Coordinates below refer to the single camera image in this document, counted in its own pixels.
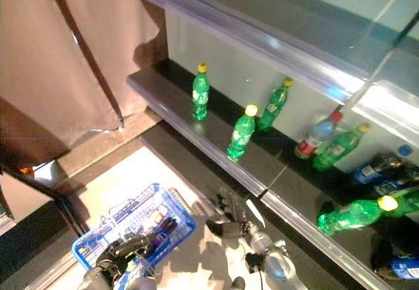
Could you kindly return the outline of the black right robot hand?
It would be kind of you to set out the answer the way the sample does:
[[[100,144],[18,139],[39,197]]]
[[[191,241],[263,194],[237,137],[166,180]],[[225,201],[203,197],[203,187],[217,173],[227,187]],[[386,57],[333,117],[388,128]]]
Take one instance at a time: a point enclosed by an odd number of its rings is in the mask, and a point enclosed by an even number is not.
[[[266,223],[251,195],[220,188],[216,207],[221,212],[206,220],[209,231],[221,239],[247,238],[266,228]]]

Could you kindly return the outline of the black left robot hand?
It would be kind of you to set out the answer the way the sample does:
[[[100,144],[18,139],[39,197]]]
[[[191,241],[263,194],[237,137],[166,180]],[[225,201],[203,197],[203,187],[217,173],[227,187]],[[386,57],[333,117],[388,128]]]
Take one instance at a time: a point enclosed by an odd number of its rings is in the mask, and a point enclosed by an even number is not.
[[[137,255],[147,259],[154,253],[156,237],[155,233],[151,233],[134,236],[128,241],[116,240],[96,259],[96,267],[104,269],[107,277],[116,280],[125,273],[128,263]]]

